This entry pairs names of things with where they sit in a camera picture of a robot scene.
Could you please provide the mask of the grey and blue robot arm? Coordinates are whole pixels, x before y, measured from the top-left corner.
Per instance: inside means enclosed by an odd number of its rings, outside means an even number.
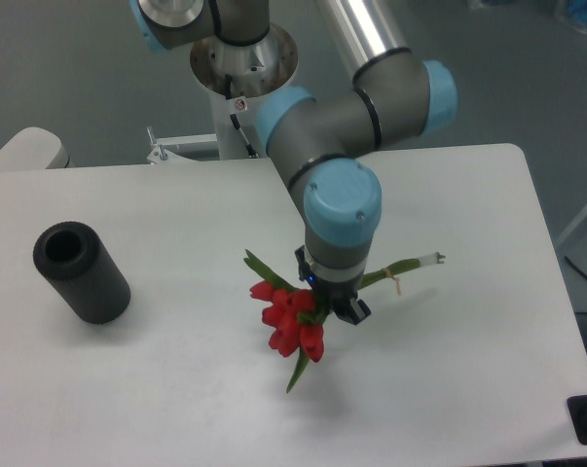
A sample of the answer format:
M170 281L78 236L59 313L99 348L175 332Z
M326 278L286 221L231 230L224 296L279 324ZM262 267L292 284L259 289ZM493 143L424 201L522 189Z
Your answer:
M385 1L320 1L352 88L317 101L293 85L297 46L266 1L133 1L150 48L189 46L208 94L223 160L269 158L305 224L296 251L303 281L340 319L370 313L359 298L382 213L382 189L364 155L447 125L458 93L450 71L416 58Z

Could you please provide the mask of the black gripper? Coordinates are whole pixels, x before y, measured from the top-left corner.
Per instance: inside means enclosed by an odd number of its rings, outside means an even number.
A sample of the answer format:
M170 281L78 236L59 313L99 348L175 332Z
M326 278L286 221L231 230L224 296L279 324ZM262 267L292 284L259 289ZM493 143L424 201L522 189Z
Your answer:
M328 268L316 260L306 246L299 247L295 257L300 280L322 295L340 320L358 325L371 315L369 306L357 299L362 263L344 269Z

